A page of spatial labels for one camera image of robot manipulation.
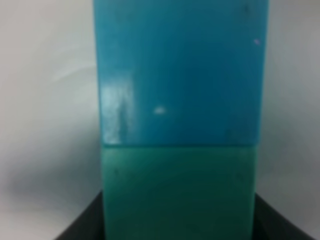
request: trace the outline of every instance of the white background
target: white background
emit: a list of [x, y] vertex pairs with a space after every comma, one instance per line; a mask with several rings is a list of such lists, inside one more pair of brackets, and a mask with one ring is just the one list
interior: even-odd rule
[[[101, 187], [91, 0], [0, 0], [0, 239], [52, 240]], [[257, 189], [320, 239], [320, 1], [271, 0]]]

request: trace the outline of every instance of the black base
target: black base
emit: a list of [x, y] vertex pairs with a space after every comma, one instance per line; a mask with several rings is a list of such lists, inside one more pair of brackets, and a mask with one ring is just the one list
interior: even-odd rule
[[[103, 199], [100, 193], [80, 217], [56, 240], [105, 239]], [[256, 195], [252, 240], [313, 240], [313, 238], [292, 225]]]

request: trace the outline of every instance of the green block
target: green block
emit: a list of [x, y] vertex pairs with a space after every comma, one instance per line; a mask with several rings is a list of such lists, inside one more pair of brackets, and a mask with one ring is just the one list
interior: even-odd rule
[[255, 147], [102, 150], [108, 240], [250, 240]]

